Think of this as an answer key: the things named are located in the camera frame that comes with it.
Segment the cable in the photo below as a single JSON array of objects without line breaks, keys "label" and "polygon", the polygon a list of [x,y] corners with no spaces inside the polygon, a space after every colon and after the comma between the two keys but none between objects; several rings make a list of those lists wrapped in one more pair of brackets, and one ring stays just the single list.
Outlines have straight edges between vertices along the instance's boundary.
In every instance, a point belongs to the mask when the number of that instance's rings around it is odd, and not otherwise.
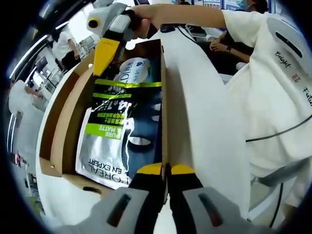
[{"label": "cable", "polygon": [[282,196],[283,196],[283,188],[284,188],[284,183],[281,183],[281,187],[279,189],[279,196],[278,196],[278,201],[277,201],[277,206],[276,206],[276,210],[275,210],[275,213],[273,215],[273,218],[272,218],[272,221],[269,225],[270,228],[272,228],[274,222],[275,222],[275,219],[276,219],[276,216],[277,216],[277,213],[278,213],[278,210],[279,210],[279,207],[281,205],[281,201],[282,201]]},{"label": "cable", "polygon": [[177,27],[177,29],[180,31],[180,33],[182,33],[183,36],[185,36],[187,39],[191,40],[191,41],[194,42],[196,45],[198,45],[198,44],[196,43],[196,41],[194,41],[193,39],[191,39],[191,38],[189,38],[187,35],[185,35],[185,34],[181,31],[181,29],[180,29],[179,27]]},{"label": "cable", "polygon": [[[196,45],[198,45],[198,44],[196,43],[196,41],[194,41],[193,39],[191,39],[191,38],[189,38],[187,35],[185,35],[185,34],[181,31],[181,29],[180,29],[179,27],[177,27],[177,29],[180,31],[180,33],[181,33],[183,36],[185,36],[187,39],[191,40],[191,41],[194,42]],[[303,125],[303,124],[305,124],[306,122],[308,122],[311,118],[312,118],[312,115],[311,115],[310,117],[308,117],[306,120],[304,120],[303,122],[297,124],[297,125],[294,126],[294,127],[289,128],[289,129],[287,129],[287,130],[285,130],[285,131],[283,131],[283,132],[276,133],[276,134],[273,134],[273,135],[270,135],[270,136],[265,136],[265,137],[260,137],[260,138],[249,139],[249,140],[246,140],[246,142],[253,142],[253,141],[259,141],[259,140],[266,140],[266,139],[270,139],[270,138],[272,138],[272,137],[280,136],[280,135],[282,135],[282,134],[284,134],[284,133],[290,132],[291,130],[294,130],[294,129],[300,127],[301,125]]]},{"label": "cable", "polygon": [[273,134],[273,135],[271,135],[271,136],[265,136],[265,137],[260,137],[260,138],[255,138],[255,139],[246,140],[246,142],[253,142],[253,141],[258,141],[258,140],[265,140],[265,139],[269,139],[269,138],[272,138],[272,137],[280,136],[280,135],[282,135],[282,134],[284,134],[284,133],[287,133],[287,132],[289,132],[289,131],[291,131],[291,130],[294,130],[294,129],[300,127],[301,125],[303,125],[303,124],[305,124],[306,122],[308,122],[311,118],[312,118],[312,115],[311,115],[310,117],[308,117],[305,121],[303,121],[303,122],[297,124],[296,126],[294,126],[294,127],[292,127],[292,128],[289,128],[289,129],[287,129],[287,130],[285,130],[285,131],[283,131],[283,132],[276,133],[276,134]]}]

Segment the green label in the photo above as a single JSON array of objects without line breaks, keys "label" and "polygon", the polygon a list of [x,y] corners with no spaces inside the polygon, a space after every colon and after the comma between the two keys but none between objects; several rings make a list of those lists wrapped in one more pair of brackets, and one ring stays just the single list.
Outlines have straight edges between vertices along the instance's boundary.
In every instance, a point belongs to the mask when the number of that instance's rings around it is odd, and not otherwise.
[{"label": "green label", "polygon": [[119,95],[111,95],[111,94],[98,94],[93,93],[95,98],[106,98],[106,99],[117,99],[117,98],[131,98],[131,94],[119,94]]},{"label": "green label", "polygon": [[122,135],[122,128],[123,127],[88,123],[85,133],[96,135],[99,137],[120,140]]},{"label": "green label", "polygon": [[109,85],[109,86],[119,86],[122,88],[138,88],[138,87],[161,87],[161,82],[153,82],[153,83],[123,83],[123,82],[117,82],[113,80],[107,80],[107,79],[97,79],[96,84],[103,84],[103,85]]}]

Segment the poster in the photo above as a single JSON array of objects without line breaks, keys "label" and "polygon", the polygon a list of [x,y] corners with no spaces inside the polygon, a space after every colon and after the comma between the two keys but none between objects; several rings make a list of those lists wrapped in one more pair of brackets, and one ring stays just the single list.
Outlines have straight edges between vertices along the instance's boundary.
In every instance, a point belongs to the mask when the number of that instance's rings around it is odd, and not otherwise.
[{"label": "poster", "polygon": [[194,0],[194,4],[222,9],[222,0]]},{"label": "poster", "polygon": [[[237,0],[223,0],[223,9],[235,11],[237,9],[240,9],[240,7],[237,5]],[[269,7],[269,12],[271,12],[271,0],[268,1],[268,7]]]},{"label": "poster", "polygon": [[235,11],[240,9],[240,7],[236,4],[237,0],[224,0],[224,9]]}]

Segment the wristwatch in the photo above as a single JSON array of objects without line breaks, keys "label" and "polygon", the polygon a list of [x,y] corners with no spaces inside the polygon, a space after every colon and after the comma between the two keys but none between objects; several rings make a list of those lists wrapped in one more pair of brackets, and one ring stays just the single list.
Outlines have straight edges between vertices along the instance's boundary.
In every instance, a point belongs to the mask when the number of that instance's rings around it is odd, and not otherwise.
[{"label": "wristwatch", "polygon": [[228,45],[228,47],[226,47],[226,52],[230,53],[232,50],[232,47]]}]

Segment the face mask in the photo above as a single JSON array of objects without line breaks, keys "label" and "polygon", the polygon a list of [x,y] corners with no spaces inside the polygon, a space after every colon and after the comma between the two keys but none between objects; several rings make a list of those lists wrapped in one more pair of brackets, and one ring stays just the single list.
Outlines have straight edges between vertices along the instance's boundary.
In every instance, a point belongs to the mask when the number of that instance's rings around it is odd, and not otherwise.
[{"label": "face mask", "polygon": [[237,0],[236,4],[244,10],[247,10],[252,4],[247,4],[247,0]]}]

